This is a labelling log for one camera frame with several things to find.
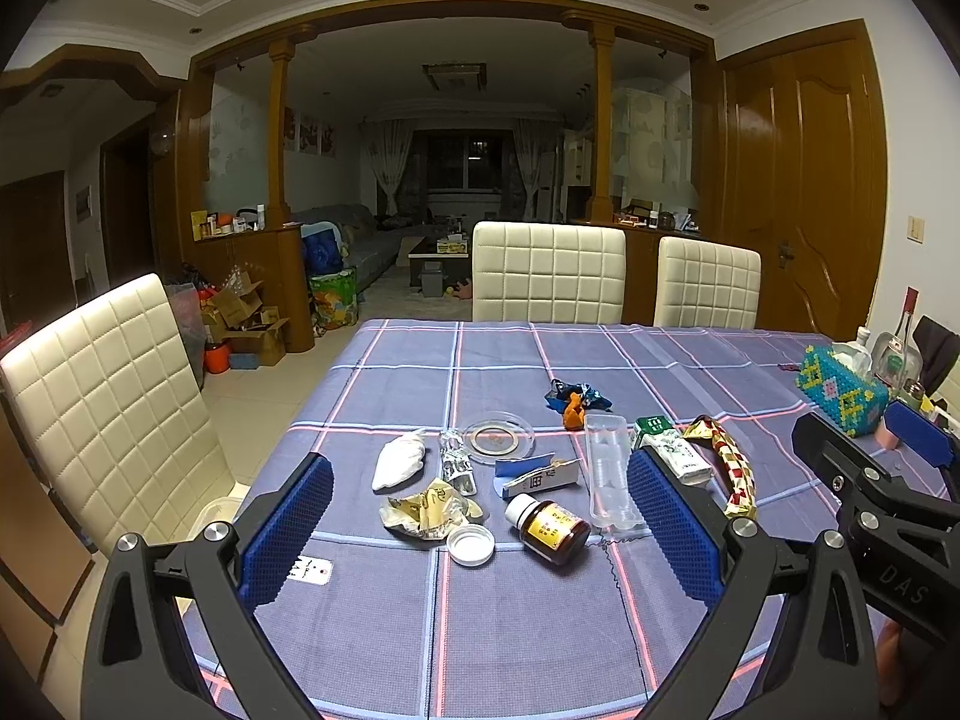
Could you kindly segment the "cream chair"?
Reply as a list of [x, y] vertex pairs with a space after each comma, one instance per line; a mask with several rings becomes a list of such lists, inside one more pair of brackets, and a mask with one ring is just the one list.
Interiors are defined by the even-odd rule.
[[613, 227], [482, 221], [472, 231], [476, 322], [619, 323], [626, 238]]
[[3, 356], [2, 382], [47, 483], [99, 551], [124, 533], [185, 541], [238, 513], [244, 486], [156, 275], [32, 333]]
[[755, 250], [667, 236], [659, 241], [652, 325], [754, 330], [760, 288]]

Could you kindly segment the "white bottle cap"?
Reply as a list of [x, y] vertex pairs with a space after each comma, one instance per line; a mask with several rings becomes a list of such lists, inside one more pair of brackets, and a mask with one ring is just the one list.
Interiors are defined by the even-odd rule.
[[473, 569], [490, 561], [496, 550], [496, 541], [488, 528], [467, 523], [448, 534], [446, 548], [457, 566]]

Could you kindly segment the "cardboard boxes pile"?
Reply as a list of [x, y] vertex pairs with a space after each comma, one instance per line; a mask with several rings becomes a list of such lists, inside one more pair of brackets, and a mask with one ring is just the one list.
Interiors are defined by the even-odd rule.
[[262, 280], [235, 266], [220, 288], [200, 294], [206, 343], [226, 346], [229, 366], [236, 369], [275, 366], [286, 355], [288, 319], [278, 305], [263, 300], [262, 288]]

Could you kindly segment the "glass liquor bottle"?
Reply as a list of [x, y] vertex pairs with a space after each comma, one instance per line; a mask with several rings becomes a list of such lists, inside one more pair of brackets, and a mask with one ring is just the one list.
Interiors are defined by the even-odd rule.
[[918, 296], [918, 289], [908, 286], [895, 330], [880, 333], [872, 348], [872, 375], [889, 389], [890, 397], [923, 371], [923, 356], [910, 335]]

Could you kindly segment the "blue snack wrapper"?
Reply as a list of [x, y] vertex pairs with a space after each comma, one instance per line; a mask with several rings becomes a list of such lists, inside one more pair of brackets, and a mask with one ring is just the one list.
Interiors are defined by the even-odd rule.
[[573, 397], [578, 397], [579, 406], [583, 410], [608, 411], [612, 408], [612, 401], [597, 388], [590, 387], [589, 383], [571, 383], [560, 379], [551, 379], [550, 388], [545, 394], [545, 403], [550, 410], [563, 413], [571, 405]]

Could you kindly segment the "cream chair far right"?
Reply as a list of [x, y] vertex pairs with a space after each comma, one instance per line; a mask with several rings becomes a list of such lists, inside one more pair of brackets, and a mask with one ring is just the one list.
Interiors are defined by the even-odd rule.
[[667, 236], [659, 241], [652, 325], [754, 330], [760, 288], [755, 250]]

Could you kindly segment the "silver pill blister pack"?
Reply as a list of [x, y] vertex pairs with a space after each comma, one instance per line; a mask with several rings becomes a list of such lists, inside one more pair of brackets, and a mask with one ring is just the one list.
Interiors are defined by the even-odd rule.
[[444, 429], [439, 434], [439, 455], [441, 455], [441, 478], [461, 496], [472, 497], [477, 494], [477, 483], [473, 466], [467, 452], [466, 439], [457, 429]]

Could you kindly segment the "white tissue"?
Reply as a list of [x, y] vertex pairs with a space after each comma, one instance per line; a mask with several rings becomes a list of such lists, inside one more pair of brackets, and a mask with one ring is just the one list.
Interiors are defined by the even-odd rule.
[[375, 493], [384, 493], [409, 483], [425, 465], [426, 451], [421, 429], [389, 440], [377, 456], [371, 489]]

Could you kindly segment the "cream chair on left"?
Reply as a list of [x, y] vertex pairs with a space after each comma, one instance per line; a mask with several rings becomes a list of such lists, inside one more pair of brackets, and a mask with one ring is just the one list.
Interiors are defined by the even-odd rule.
[[47, 483], [99, 551], [124, 533], [185, 541], [238, 513], [244, 486], [156, 275], [32, 333], [3, 356], [2, 382]]

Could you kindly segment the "gold foil wrapper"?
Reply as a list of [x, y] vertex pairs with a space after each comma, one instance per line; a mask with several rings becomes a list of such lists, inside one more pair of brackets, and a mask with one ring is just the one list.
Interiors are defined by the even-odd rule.
[[487, 514], [475, 500], [436, 478], [420, 493], [384, 499], [379, 518], [387, 532], [418, 541], [444, 541], [455, 528], [482, 523]]

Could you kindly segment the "beaded green tissue box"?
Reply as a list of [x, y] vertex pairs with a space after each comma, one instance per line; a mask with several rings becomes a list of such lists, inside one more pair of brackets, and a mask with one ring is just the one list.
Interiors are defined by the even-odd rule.
[[873, 433], [889, 405], [889, 389], [872, 374], [861, 377], [828, 346], [807, 346], [796, 385], [850, 437]]

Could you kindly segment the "clear round plastic lid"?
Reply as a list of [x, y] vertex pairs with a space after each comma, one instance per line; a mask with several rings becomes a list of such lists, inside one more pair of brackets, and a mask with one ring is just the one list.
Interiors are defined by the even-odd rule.
[[490, 411], [472, 419], [462, 436], [470, 458], [482, 465], [530, 457], [535, 447], [534, 427], [509, 411]]

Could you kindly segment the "colourful shopping bag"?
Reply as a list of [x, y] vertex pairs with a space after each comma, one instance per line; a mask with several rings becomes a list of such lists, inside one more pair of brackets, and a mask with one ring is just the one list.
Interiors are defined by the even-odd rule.
[[313, 325], [318, 332], [350, 327], [358, 320], [356, 270], [350, 266], [338, 273], [308, 278]]

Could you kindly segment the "brown medicine bottle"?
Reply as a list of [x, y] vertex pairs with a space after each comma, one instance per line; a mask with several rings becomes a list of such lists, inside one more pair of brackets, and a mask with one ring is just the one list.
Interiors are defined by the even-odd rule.
[[590, 525], [553, 500], [519, 494], [506, 505], [505, 517], [517, 538], [556, 567], [569, 564], [586, 546]]

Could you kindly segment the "orange peel piece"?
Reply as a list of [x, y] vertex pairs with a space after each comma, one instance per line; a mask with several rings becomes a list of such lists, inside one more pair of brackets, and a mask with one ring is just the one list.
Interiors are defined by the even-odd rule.
[[567, 431], [577, 433], [584, 429], [586, 422], [586, 408], [583, 405], [583, 395], [579, 392], [571, 392], [566, 399], [565, 409], [563, 410], [563, 426]]

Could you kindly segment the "purple plaid tablecloth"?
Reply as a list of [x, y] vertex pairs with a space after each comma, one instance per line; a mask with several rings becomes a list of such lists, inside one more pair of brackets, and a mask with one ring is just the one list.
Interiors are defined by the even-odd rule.
[[958, 712], [958, 509], [789, 333], [373, 320], [215, 527], [194, 645], [249, 718]]

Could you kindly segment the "green white packet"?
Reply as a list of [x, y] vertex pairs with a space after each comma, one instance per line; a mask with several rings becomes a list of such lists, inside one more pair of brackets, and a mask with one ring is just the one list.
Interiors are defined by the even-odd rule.
[[648, 416], [636, 419], [635, 426], [636, 449], [654, 450], [686, 486], [704, 486], [713, 477], [713, 465], [704, 460], [670, 419]]

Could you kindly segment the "dark coffee table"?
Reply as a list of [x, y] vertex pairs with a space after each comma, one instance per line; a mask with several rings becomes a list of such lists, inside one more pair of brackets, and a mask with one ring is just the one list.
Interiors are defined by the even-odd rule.
[[421, 273], [428, 263], [438, 263], [443, 270], [444, 286], [457, 286], [472, 277], [472, 257], [466, 241], [449, 241], [448, 238], [426, 238], [409, 252], [410, 286], [420, 286]]

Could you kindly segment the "grey sofa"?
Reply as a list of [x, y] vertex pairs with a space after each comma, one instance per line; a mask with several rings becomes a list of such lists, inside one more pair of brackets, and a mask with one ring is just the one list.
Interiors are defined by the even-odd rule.
[[295, 211], [293, 220], [301, 224], [302, 232], [308, 231], [311, 224], [331, 223], [337, 228], [338, 242], [345, 249], [343, 261], [356, 270], [359, 291], [395, 265], [405, 238], [424, 238], [428, 234], [423, 226], [382, 229], [371, 210], [359, 203], [314, 206]]

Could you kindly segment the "cream chair far middle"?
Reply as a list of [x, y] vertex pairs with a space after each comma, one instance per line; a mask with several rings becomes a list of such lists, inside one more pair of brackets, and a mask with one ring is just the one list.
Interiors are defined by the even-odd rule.
[[472, 231], [476, 322], [619, 323], [626, 238], [613, 227], [482, 221]]

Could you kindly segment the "orange bucket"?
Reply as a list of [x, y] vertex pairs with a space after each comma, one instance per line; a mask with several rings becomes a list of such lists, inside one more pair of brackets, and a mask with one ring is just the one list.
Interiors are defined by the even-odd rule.
[[203, 367], [208, 374], [223, 374], [229, 369], [231, 349], [226, 343], [208, 343], [203, 351]]

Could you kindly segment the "pink cup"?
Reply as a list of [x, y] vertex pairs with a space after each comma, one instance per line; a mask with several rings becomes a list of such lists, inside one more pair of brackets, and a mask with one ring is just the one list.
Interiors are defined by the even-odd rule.
[[875, 440], [877, 440], [877, 444], [884, 450], [895, 450], [896, 447], [900, 445], [900, 437], [887, 426], [885, 418], [878, 420], [877, 429], [875, 429]]

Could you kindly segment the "red gold checkered wrapper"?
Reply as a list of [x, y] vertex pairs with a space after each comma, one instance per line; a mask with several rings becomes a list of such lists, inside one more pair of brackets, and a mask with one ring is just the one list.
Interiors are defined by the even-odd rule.
[[719, 458], [719, 463], [727, 479], [727, 496], [724, 515], [729, 520], [736, 518], [757, 518], [757, 485], [755, 484], [754, 470], [748, 458], [743, 455], [739, 444], [731, 434], [715, 419], [709, 416], [698, 416], [690, 422], [680, 433], [686, 440], [701, 442], [713, 450]]

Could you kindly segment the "grey plastic trash bag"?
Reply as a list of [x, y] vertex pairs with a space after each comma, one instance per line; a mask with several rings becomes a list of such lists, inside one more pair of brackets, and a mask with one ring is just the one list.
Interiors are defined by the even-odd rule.
[[171, 305], [172, 314], [178, 324], [190, 369], [194, 372], [194, 379], [199, 388], [203, 388], [206, 332], [200, 310], [199, 293], [193, 284], [167, 284], [164, 289], [166, 289], [167, 302]]

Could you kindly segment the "white tablecloth label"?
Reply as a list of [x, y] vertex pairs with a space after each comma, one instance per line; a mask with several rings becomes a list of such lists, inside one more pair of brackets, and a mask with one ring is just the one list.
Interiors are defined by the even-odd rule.
[[329, 559], [302, 554], [293, 562], [293, 566], [288, 572], [288, 580], [324, 587], [331, 582], [333, 570], [334, 564]]

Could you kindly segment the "torn blue white carton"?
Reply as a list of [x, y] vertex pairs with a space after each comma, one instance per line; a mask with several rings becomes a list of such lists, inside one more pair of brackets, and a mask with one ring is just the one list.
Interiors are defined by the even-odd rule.
[[494, 465], [493, 489], [503, 500], [519, 494], [543, 493], [571, 486], [579, 481], [579, 463], [553, 454], [533, 455]]

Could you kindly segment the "wooden door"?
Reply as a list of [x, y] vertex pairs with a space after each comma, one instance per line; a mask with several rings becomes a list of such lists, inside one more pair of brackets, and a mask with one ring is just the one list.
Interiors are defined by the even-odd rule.
[[887, 133], [866, 25], [807, 29], [721, 60], [721, 241], [761, 257], [758, 327], [849, 340], [877, 283]]

